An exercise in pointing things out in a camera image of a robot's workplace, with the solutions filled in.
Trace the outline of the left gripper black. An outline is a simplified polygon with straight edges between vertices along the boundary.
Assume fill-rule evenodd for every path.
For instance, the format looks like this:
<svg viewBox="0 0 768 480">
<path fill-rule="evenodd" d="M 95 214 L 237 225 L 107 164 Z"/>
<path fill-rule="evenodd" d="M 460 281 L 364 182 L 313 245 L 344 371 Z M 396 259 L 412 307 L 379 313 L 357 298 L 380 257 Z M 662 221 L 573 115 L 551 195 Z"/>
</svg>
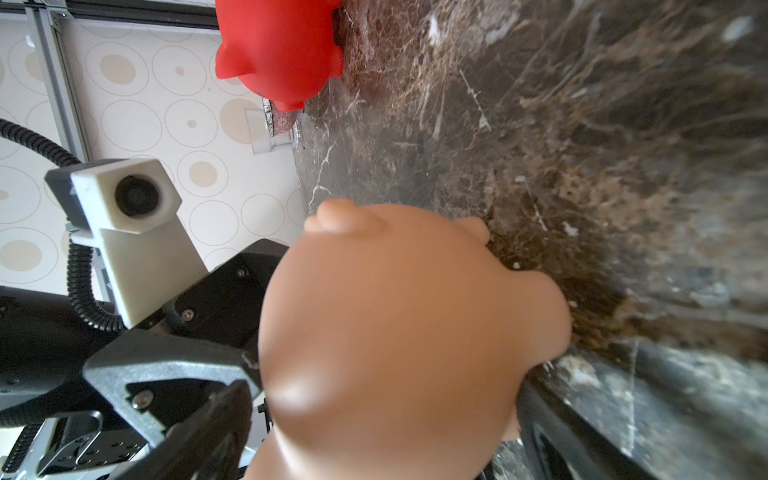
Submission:
<svg viewBox="0 0 768 480">
<path fill-rule="evenodd" d="M 86 325 L 63 296 L 3 288 L 1 425 L 18 436 L 1 456 L 2 477 L 112 479 L 148 452 L 140 432 L 155 423 L 123 418 L 124 386 L 201 379 L 250 385 L 242 478 L 271 426 L 256 347 L 266 288 L 285 253 L 257 241 L 120 333 Z"/>
</svg>

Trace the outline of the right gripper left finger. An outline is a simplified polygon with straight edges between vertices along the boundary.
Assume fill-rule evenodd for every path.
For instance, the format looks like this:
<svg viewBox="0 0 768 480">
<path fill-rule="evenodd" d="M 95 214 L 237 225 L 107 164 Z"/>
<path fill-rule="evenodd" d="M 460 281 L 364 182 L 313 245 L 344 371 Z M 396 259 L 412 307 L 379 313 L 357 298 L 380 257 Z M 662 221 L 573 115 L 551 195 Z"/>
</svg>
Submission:
<svg viewBox="0 0 768 480">
<path fill-rule="evenodd" d="M 252 397 L 245 380 L 132 381 L 121 415 L 141 430 L 148 452 L 115 469 L 112 479 L 237 479 L 251 427 Z"/>
</svg>

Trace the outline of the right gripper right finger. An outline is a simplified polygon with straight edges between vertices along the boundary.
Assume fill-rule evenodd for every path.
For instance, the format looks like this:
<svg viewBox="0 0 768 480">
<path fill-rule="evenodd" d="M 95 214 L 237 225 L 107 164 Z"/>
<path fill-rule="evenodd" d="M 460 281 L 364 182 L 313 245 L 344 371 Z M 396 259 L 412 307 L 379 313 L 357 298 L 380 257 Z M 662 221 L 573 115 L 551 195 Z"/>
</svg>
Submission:
<svg viewBox="0 0 768 480">
<path fill-rule="evenodd" d="M 529 468 L 536 479 L 654 478 L 535 379 L 523 382 L 517 413 Z"/>
</svg>

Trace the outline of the pink piggy bank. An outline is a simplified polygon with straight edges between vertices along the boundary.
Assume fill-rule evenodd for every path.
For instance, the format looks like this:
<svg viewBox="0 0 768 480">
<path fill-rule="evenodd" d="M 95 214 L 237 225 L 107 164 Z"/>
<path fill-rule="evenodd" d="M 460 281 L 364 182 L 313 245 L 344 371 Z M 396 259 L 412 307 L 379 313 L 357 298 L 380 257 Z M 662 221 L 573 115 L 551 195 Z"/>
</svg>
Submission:
<svg viewBox="0 0 768 480">
<path fill-rule="evenodd" d="M 526 374 L 570 306 L 512 271 L 479 218 L 323 202 L 269 281 L 258 357 L 273 426 L 250 479 L 473 479 L 516 439 Z"/>
</svg>

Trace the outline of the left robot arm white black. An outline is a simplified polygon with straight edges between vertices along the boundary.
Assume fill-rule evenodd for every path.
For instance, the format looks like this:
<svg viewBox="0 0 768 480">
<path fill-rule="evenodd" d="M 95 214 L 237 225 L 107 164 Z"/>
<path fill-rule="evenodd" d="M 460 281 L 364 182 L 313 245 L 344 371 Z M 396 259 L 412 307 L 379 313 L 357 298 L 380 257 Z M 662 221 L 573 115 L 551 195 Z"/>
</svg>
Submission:
<svg viewBox="0 0 768 480">
<path fill-rule="evenodd" d="M 5 479 L 240 479 L 269 430 L 256 343 L 286 253 L 263 239 L 208 270 L 154 159 L 84 163 L 3 121 L 53 164 L 67 292 L 1 291 Z"/>
</svg>

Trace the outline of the red piggy bank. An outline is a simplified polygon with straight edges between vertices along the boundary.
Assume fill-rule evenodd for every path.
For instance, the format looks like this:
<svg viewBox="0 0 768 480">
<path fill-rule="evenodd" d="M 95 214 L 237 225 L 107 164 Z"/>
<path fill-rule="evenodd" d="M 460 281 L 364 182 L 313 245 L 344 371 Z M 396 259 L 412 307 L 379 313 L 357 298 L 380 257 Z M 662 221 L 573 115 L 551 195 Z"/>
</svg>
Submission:
<svg viewBox="0 0 768 480">
<path fill-rule="evenodd" d="M 220 0 L 220 80 L 237 79 L 283 112 L 301 111 L 344 71 L 334 40 L 336 0 Z"/>
</svg>

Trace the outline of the clear plastic cup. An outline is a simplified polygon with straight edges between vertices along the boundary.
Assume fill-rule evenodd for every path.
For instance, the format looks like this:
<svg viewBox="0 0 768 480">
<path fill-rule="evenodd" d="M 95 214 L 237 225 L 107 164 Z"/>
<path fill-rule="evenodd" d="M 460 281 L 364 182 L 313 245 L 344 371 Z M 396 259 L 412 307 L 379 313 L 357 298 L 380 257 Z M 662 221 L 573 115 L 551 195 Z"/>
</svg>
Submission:
<svg viewBox="0 0 768 480">
<path fill-rule="evenodd" d="M 293 148 L 296 145 L 297 111 L 284 112 L 270 100 L 261 108 L 246 108 L 248 138 L 254 154 Z"/>
</svg>

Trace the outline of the aluminium rail left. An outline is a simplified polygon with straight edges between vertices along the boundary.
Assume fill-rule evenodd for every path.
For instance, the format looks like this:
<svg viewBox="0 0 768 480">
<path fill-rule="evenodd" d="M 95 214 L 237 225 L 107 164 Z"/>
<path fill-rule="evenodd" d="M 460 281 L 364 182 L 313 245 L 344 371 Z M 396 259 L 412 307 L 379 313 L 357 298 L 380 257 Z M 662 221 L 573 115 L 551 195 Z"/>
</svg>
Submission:
<svg viewBox="0 0 768 480">
<path fill-rule="evenodd" d="M 30 1 L 24 4 L 61 143 L 79 160 L 90 162 L 91 149 L 63 43 L 63 26 L 67 20 L 65 6 L 65 1 Z"/>
</svg>

